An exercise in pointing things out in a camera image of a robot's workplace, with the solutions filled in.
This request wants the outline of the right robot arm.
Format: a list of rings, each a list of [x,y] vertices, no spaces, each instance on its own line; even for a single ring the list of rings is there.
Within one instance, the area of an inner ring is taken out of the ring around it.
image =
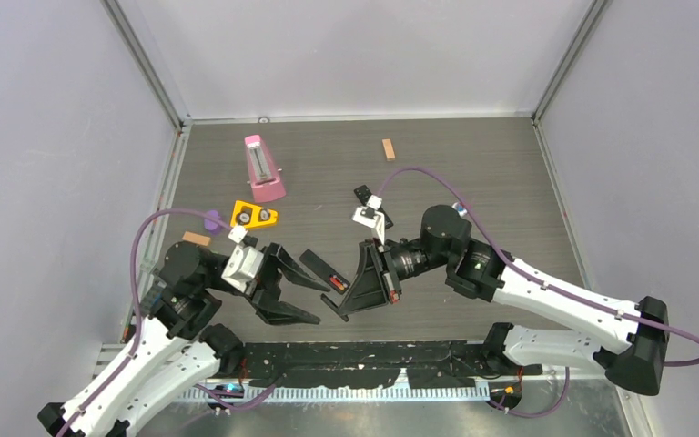
[[[359,266],[340,303],[322,301],[341,319],[400,300],[402,282],[444,269],[446,285],[472,300],[527,310],[560,324],[535,330],[496,322],[484,340],[483,361],[495,373],[529,365],[601,371],[637,394],[661,388],[668,334],[666,304],[606,297],[540,272],[471,235],[471,223],[446,205],[425,210],[413,240],[366,239]]]

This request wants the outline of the orange battery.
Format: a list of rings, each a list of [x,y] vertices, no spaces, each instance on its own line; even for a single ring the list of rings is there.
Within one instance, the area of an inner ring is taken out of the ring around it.
[[[339,277],[331,277],[330,281],[335,286],[335,288],[339,291],[345,291],[349,286],[348,283],[346,283],[344,280],[342,280]]]

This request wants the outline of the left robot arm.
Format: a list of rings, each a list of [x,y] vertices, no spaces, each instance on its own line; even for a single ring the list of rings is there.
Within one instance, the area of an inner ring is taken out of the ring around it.
[[[164,258],[147,311],[127,346],[72,399],[48,403],[37,415],[52,436],[131,436],[189,387],[216,374],[239,374],[245,346],[211,321],[221,300],[212,290],[245,299],[271,326],[312,324],[318,316],[280,300],[282,279],[325,291],[281,245],[237,245],[218,254],[180,241]]]

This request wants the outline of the black remote control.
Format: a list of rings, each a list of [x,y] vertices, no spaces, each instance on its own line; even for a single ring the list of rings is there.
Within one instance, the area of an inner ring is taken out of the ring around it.
[[[313,252],[311,249],[305,250],[300,256],[299,256],[300,262],[307,267],[318,279],[321,279],[324,281],[326,284],[329,285],[329,287],[337,291],[339,294],[344,294],[350,287],[350,282],[342,276],[336,269],[334,269],[328,262],[326,262],[323,258],[318,256],[315,252]],[[346,283],[349,284],[348,288],[345,291],[339,291],[335,288],[335,286],[331,283],[330,278],[331,277],[339,277],[342,280],[344,280]]]

